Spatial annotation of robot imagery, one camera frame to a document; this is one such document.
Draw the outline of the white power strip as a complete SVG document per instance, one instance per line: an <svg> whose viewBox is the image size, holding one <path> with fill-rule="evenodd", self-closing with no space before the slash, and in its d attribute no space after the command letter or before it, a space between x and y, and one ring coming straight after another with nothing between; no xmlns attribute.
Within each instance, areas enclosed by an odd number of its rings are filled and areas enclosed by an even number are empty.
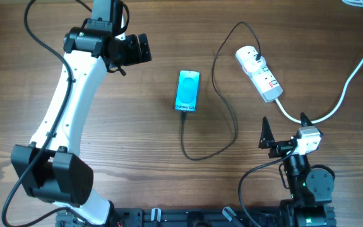
<svg viewBox="0 0 363 227"><path fill-rule="evenodd" d="M266 103L273 102L283 93L283 89L266 65L265 58L261 56L257 60L258 56L259 53L253 46L241 47L235 53L242 70L252 81L263 100Z"/></svg>

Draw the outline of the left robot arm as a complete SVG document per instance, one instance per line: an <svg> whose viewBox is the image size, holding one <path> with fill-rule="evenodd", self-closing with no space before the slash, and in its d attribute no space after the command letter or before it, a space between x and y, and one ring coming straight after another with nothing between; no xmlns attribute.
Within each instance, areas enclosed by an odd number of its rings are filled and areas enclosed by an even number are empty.
<svg viewBox="0 0 363 227"><path fill-rule="evenodd" d="M80 141L94 95L107 73L148 62L145 34L127 35L129 8L122 1L95 1L91 17L64 37L62 71L47 113L11 163L16 187L70 213L84 226L121 226L111 201L93 189L93 170L80 159Z"/></svg>

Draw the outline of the blue Galaxy S25 smartphone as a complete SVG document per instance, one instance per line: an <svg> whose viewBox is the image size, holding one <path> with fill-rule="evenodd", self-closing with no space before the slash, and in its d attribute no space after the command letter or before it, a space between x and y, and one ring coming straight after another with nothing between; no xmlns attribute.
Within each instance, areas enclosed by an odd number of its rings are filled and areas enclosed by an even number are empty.
<svg viewBox="0 0 363 227"><path fill-rule="evenodd" d="M179 73L174 109L195 112L198 102L200 72L182 70Z"/></svg>

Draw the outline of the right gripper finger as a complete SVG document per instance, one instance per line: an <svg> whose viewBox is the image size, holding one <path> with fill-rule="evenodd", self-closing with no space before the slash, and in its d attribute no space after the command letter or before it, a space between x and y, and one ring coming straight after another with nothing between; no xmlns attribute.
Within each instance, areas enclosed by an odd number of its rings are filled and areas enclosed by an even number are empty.
<svg viewBox="0 0 363 227"><path fill-rule="evenodd" d="M323 136L323 133L309 120L304 112L300 114L300 118L300 136Z"/></svg>
<svg viewBox="0 0 363 227"><path fill-rule="evenodd" d="M266 149L275 146L275 139L273 137L267 117L262 119L262 131L259 139L258 148Z"/></svg>

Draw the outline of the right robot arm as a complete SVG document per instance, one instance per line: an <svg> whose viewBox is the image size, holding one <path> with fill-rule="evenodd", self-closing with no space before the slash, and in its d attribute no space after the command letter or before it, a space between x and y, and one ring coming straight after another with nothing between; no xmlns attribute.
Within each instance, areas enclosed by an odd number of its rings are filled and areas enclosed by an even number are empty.
<svg viewBox="0 0 363 227"><path fill-rule="evenodd" d="M259 148L270 158L282 158L280 176L291 200L280 202L282 226L336 226L332 202L335 173L325 165L310 165L307 155L319 148L323 133L301 113L301 127L286 141L275 141L268 119L263 117Z"/></svg>

